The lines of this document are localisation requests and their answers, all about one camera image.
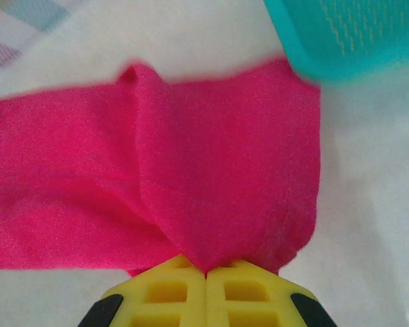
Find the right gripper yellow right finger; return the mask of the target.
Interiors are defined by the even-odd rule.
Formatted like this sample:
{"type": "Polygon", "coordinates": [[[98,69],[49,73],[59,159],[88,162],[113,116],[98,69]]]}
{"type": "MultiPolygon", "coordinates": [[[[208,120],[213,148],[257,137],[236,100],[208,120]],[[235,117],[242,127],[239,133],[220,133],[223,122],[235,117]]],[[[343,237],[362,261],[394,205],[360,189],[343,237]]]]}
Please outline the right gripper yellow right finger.
{"type": "Polygon", "coordinates": [[[306,288],[239,260],[208,272],[207,325],[335,326],[306,288]]]}

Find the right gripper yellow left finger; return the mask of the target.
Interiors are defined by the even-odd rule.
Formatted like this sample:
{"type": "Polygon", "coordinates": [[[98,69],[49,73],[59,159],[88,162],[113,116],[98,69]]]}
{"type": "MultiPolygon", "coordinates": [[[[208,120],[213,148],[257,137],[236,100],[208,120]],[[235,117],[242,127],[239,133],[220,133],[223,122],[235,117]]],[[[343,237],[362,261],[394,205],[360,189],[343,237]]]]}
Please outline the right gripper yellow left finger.
{"type": "Polygon", "coordinates": [[[205,276],[178,255],[106,291],[80,326],[205,326],[205,276]]]}

